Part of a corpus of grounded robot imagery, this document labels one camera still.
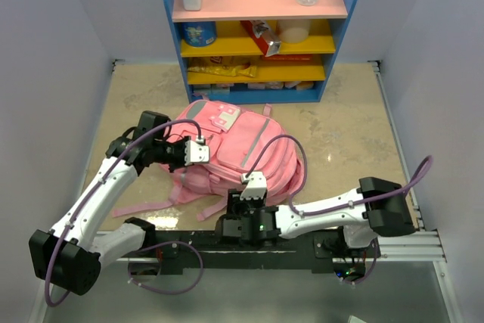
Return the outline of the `pink student backpack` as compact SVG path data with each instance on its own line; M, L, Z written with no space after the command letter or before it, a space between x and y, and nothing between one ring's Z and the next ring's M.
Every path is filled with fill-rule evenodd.
M271 118L271 105L262 113L221 101L197 100L189 104L172 127L169 141L203 135L210 149L208 164L171 173L174 187L163 202L144 202L117 208L114 217L164 210L196 199L219 195L221 200L198 214L200 221L223 210L229 189L242 190L241 176L262 172L266 178L266 205L282 203L303 186L305 173L294 141Z

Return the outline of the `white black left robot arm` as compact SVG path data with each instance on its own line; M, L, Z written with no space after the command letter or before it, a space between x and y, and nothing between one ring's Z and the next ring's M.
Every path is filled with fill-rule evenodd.
M97 176L70 210L48 231L36 230L29 251L37 278L44 281L44 298L51 298L51 286L66 293L83 295L97 281L107 264L107 244L94 247L95 236L114 203L142 171L152 163L170 169L185 166L188 138L169 141L175 125L168 116L145 111L137 126L110 143Z

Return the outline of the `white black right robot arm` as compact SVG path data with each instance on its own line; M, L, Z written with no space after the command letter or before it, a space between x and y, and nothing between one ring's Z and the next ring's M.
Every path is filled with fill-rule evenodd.
M304 203L267 206L265 200L244 200L229 193L227 213L216 223L215 236L226 244L261 246L291 240L328 228L341 228L337 249L353 257L377 237L396 238L416 232L400 184L365 177L359 186L339 196Z

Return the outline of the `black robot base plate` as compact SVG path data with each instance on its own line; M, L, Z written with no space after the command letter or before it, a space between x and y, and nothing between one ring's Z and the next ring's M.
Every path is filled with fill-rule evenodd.
M159 262L164 275L179 275L183 269L195 269L199 259L181 242L190 244L201 255L205 269L306 270L331 274L351 265L362 270L362 260L380 256L377 244L350 249L343 241L343 230L327 229L309 232L297 238L279 239L272 245L254 247L225 244L214 231L157 231L156 242L165 247L146 252L134 251L124 257L132 262Z

